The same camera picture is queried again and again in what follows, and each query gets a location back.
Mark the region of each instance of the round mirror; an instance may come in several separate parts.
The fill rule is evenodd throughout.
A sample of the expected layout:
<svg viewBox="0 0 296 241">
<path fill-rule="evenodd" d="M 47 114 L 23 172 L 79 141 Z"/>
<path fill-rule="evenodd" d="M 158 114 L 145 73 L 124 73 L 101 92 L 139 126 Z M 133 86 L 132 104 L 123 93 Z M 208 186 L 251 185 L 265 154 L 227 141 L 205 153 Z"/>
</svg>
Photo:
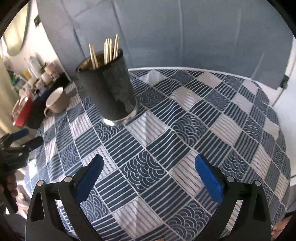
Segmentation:
<svg viewBox="0 0 296 241">
<path fill-rule="evenodd" d="M 14 17 L 8 28 L 5 30 L 3 40 L 10 56 L 17 55 L 22 46 L 27 32 L 29 21 L 29 3 L 27 3 Z"/>
</svg>

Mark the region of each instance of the mug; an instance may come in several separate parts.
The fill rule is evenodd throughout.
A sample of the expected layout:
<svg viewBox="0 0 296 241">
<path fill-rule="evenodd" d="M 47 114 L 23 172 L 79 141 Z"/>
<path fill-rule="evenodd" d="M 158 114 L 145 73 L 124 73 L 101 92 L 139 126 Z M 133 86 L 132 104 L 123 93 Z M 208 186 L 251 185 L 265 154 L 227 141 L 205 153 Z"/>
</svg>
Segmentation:
<svg viewBox="0 0 296 241">
<path fill-rule="evenodd" d="M 63 87 L 57 88 L 54 92 L 50 94 L 45 105 L 44 115 L 46 117 L 52 117 L 46 115 L 46 112 L 50 109 L 54 114 L 61 113 L 67 109 L 70 103 L 70 97 L 66 94 Z"/>
</svg>

